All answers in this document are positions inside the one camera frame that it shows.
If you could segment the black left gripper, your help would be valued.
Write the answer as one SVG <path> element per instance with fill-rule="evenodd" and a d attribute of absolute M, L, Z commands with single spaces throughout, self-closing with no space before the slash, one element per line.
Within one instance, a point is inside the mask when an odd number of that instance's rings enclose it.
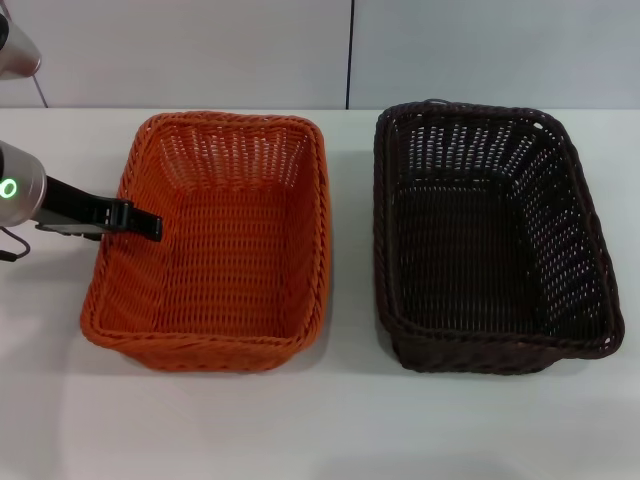
<path fill-rule="evenodd" d="M 160 242 L 163 235 L 160 216 L 136 208 L 131 201 L 93 195 L 52 177 L 47 177 L 46 193 L 33 221 L 38 230 L 85 239 L 132 233 Z"/>

